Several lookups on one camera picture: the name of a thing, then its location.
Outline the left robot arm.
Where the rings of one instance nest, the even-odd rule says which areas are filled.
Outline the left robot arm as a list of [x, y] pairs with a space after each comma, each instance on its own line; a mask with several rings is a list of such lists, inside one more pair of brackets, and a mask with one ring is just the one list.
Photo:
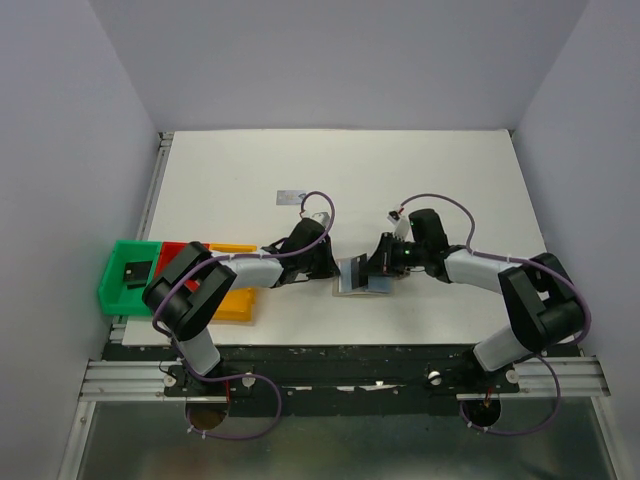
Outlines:
[[302, 218], [289, 236], [253, 252], [222, 254], [190, 242], [145, 287], [142, 301], [152, 325], [186, 361], [187, 382], [201, 395], [222, 380], [221, 354], [208, 325], [225, 297], [245, 288], [278, 288], [296, 282], [334, 278], [326, 213]]

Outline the light blue VIP card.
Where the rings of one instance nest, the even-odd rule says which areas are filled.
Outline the light blue VIP card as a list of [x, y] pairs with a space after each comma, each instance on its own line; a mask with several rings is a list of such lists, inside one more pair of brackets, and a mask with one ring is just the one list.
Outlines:
[[307, 192], [305, 190], [278, 190], [276, 193], [276, 205], [300, 205]]

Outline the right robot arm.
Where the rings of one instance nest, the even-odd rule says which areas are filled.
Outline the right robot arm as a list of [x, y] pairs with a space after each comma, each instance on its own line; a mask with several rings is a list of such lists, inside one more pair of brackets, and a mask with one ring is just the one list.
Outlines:
[[540, 254], [523, 263], [487, 259], [450, 244], [433, 209], [414, 211], [405, 220], [413, 239], [383, 233], [363, 273], [401, 278], [421, 267], [443, 283], [497, 293], [506, 308], [509, 324], [465, 352], [447, 381], [483, 391], [496, 380], [496, 371], [539, 354], [587, 326], [585, 309], [554, 255]]

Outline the black VIP card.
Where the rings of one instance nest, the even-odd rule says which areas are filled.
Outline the black VIP card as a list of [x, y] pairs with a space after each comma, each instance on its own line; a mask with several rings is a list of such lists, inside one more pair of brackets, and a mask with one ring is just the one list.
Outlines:
[[346, 292], [363, 290], [368, 286], [367, 254], [351, 257], [343, 262], [343, 289]]

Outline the beige card holder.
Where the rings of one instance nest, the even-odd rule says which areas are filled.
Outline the beige card holder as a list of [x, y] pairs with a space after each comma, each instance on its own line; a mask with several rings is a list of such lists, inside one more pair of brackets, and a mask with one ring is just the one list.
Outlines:
[[361, 295], [386, 296], [393, 292], [393, 279], [364, 273], [366, 253], [336, 261], [339, 274], [334, 279], [332, 294], [336, 297]]

